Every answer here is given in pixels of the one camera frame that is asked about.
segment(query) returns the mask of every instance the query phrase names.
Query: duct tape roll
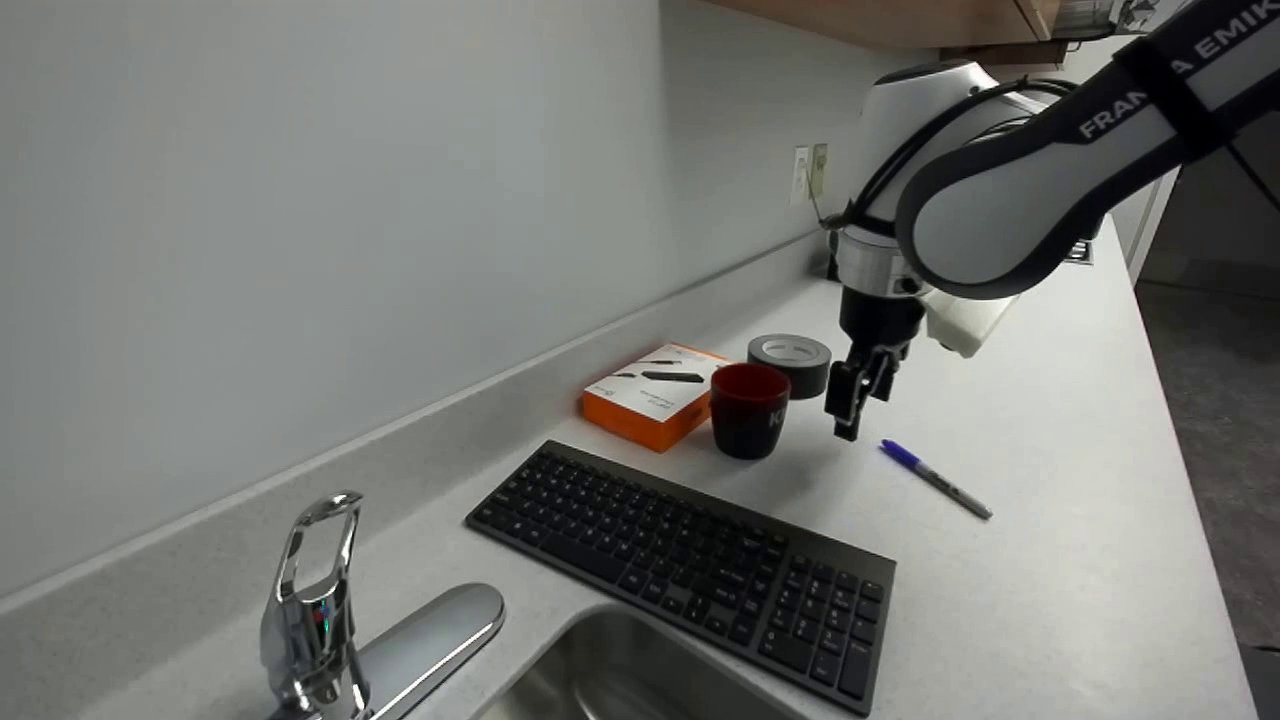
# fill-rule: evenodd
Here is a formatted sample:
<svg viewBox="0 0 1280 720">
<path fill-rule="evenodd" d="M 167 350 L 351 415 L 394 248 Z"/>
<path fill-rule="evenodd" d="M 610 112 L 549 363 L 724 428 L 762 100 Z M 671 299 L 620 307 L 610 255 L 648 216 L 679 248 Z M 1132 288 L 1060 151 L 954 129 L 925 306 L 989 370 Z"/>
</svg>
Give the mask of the duct tape roll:
<svg viewBox="0 0 1280 720">
<path fill-rule="evenodd" d="M 746 346 L 749 363 L 777 368 L 791 378 L 791 400 L 818 397 L 827 389 L 831 350 L 797 334 L 762 334 Z"/>
</svg>

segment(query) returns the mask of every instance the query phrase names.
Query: keyboard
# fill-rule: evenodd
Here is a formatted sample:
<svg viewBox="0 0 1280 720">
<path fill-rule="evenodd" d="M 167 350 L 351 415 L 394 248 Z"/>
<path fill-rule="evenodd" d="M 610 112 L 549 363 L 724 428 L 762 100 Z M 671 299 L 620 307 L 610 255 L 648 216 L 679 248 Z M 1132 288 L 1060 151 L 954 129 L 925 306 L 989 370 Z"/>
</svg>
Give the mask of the keyboard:
<svg viewBox="0 0 1280 720">
<path fill-rule="evenodd" d="M 554 441 L 466 524 L 840 707 L 870 712 L 892 560 Z"/>
</svg>

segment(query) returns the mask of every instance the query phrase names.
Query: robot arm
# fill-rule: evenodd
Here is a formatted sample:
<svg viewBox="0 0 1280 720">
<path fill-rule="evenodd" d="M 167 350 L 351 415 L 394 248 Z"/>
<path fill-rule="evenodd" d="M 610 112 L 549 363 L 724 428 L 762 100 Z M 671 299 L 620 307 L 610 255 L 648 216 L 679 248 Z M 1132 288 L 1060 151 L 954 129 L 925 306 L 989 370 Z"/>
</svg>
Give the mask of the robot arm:
<svg viewBox="0 0 1280 720">
<path fill-rule="evenodd" d="M 881 78 L 860 127 L 863 192 L 838 219 L 852 345 L 827 389 L 836 434 L 855 439 L 867 398 L 888 400 L 929 286 L 1025 291 L 1116 202 L 1274 108 L 1277 19 L 1280 0 L 1199 0 L 1070 92 L 1001 86 L 968 61 Z"/>
</svg>

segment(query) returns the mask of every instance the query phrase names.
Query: wooden cabinet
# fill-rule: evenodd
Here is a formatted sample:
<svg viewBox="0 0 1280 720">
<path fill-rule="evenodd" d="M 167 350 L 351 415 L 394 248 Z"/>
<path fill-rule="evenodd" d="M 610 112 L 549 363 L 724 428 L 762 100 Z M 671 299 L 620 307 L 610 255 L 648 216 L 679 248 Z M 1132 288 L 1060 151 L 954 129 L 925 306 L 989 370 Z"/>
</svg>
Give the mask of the wooden cabinet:
<svg viewBox="0 0 1280 720">
<path fill-rule="evenodd" d="M 1060 0 L 709 0 L 868 47 L 1048 40 Z"/>
</svg>

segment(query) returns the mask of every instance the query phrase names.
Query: red and black cup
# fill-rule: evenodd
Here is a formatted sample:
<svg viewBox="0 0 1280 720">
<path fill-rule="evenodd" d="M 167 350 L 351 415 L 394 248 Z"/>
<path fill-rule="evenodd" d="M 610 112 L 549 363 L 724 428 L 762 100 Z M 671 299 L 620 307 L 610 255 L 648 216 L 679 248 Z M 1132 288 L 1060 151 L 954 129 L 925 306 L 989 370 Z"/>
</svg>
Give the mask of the red and black cup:
<svg viewBox="0 0 1280 720">
<path fill-rule="evenodd" d="M 787 416 L 791 380 L 767 365 L 739 363 L 712 375 L 712 433 L 730 457 L 759 460 L 773 452 Z"/>
</svg>

